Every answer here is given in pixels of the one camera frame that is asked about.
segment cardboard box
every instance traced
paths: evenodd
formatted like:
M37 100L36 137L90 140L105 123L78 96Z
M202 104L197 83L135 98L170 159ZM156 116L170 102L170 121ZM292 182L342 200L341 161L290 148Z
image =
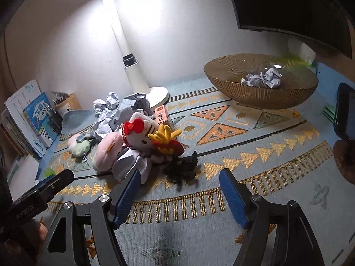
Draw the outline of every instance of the cardboard box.
M76 96L74 93L70 94L69 98L61 102L59 105L56 105L56 110L63 117L64 113L70 110L82 110Z

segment crumpled paper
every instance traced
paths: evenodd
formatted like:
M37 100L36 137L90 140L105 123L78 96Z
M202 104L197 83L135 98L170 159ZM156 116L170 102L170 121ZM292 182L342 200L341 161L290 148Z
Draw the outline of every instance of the crumpled paper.
M144 184L151 168L150 158L143 158L138 150L127 147L117 155L112 166L112 175L118 182L122 182L130 171L138 169L141 172L141 184Z
M146 116L154 114L145 94L127 96L116 109L104 109L94 124L94 136L101 141L107 134L116 131L122 123L129 121L134 112L140 112Z
M106 98L106 105L107 108L110 110L116 109L120 104L120 101L118 99L118 96L114 92L110 92L109 95Z
M270 68L265 72L265 74L260 72L260 75L246 75L247 80L242 78L241 84L247 86L274 89L280 85L281 77L282 75L279 72L277 72L274 68Z
M95 114L101 113L106 109L106 102L102 99L96 99L94 101L94 112Z

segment blue gripper pad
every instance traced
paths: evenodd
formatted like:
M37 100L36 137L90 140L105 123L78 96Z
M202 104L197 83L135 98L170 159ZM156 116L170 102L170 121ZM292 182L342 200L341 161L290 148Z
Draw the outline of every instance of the blue gripper pad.
M133 204L134 197L136 196L140 187L141 172L136 170L126 189L124 190L120 200L118 200L116 204L116 215L113 221L117 227L126 222L128 213L130 212Z
M237 189L223 170L219 172L219 184L232 211L234 220L244 229L248 228L248 218L245 215L245 204L240 198Z

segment cable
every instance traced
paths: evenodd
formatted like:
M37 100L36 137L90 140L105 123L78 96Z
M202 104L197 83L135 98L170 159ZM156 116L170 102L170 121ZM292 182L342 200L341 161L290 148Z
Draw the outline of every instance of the cable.
M14 77L13 77L12 72L11 72L11 69L10 69L10 63L9 63L9 61L8 61L8 51L7 51L7 49L6 49L6 39L5 39L5 36L6 36L6 29L4 30L4 51L5 51L5 59L6 59L6 63L8 64L8 72L10 73L12 82L13 82L13 84L14 84L14 86L15 86L16 91L17 91L18 89L17 89L17 86L16 86L16 83L15 83Z

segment blue book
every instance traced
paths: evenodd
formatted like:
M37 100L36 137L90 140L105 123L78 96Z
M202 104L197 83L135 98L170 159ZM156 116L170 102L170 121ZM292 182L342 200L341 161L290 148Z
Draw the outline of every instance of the blue book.
M38 132L39 137L47 148L52 145L57 137L51 126L52 122L47 112L48 106L50 107L49 100L43 92L24 109L24 116L33 129Z

